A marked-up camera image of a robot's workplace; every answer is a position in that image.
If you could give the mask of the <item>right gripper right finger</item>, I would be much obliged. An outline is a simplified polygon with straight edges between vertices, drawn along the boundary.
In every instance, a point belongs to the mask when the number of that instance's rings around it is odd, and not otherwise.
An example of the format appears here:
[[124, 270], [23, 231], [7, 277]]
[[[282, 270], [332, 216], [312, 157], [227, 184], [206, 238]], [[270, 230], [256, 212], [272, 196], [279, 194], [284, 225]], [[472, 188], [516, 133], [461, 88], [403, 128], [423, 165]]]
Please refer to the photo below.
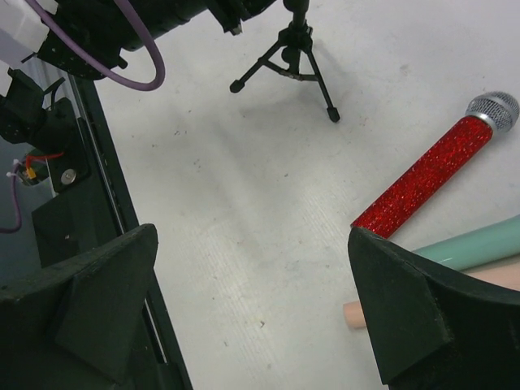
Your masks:
[[349, 261], [391, 389], [517, 389], [519, 293], [355, 227]]

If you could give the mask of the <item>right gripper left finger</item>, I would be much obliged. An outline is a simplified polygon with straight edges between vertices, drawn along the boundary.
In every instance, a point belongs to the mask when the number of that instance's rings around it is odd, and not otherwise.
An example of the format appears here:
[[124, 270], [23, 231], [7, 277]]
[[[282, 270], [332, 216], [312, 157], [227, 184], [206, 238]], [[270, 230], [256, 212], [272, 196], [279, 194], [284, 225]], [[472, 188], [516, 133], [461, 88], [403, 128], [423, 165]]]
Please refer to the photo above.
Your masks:
[[147, 223], [1, 287], [3, 389], [115, 389], [158, 251]]

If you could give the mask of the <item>red glitter microphone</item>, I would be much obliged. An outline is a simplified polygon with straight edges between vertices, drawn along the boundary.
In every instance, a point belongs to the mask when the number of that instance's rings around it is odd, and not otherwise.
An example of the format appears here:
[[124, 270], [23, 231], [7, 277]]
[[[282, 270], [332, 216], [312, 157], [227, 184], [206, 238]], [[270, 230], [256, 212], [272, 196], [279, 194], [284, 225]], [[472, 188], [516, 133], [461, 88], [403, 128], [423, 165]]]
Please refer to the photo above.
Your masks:
[[352, 223], [383, 238], [393, 235], [496, 134], [519, 119], [519, 102], [493, 91], [472, 99], [459, 119]]

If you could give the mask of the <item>black tripod microphone stand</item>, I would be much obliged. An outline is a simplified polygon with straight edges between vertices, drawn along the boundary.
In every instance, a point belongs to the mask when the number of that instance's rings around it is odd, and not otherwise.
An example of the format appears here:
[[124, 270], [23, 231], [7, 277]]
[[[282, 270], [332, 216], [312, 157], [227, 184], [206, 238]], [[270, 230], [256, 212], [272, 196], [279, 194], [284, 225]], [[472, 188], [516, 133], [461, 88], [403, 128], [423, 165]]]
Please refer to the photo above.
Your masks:
[[[334, 106], [327, 86], [323, 79], [319, 65], [313, 52], [313, 29], [308, 25], [306, 13], [309, 10], [309, 1], [283, 1], [284, 7], [292, 13], [292, 21], [287, 28], [281, 30], [277, 41], [270, 47], [256, 63], [238, 80], [234, 80], [230, 86], [231, 93], [239, 93], [247, 81], [266, 67], [280, 76], [292, 80], [316, 82], [321, 90], [327, 106], [327, 114], [333, 123], [340, 121], [340, 113]], [[312, 68], [311, 74], [300, 72], [301, 55], [304, 54]]]

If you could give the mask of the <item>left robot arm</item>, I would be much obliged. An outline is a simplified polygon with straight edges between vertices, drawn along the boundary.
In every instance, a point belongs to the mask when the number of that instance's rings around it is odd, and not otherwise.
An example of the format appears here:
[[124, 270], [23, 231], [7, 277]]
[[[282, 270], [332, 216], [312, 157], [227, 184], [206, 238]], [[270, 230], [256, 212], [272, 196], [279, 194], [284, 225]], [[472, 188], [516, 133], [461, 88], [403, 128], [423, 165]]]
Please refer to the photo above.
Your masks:
[[[47, 153], [62, 150], [67, 132], [43, 107], [47, 91], [20, 71], [36, 58], [86, 80], [109, 78], [143, 92], [158, 89], [166, 66], [155, 39], [203, 11], [209, 11], [224, 32], [241, 33], [242, 22], [263, 13], [269, 1], [3, 1], [1, 60], [9, 65], [11, 86], [1, 98], [1, 136], [28, 143]], [[127, 79], [121, 51], [146, 48], [155, 69], [150, 82]]]

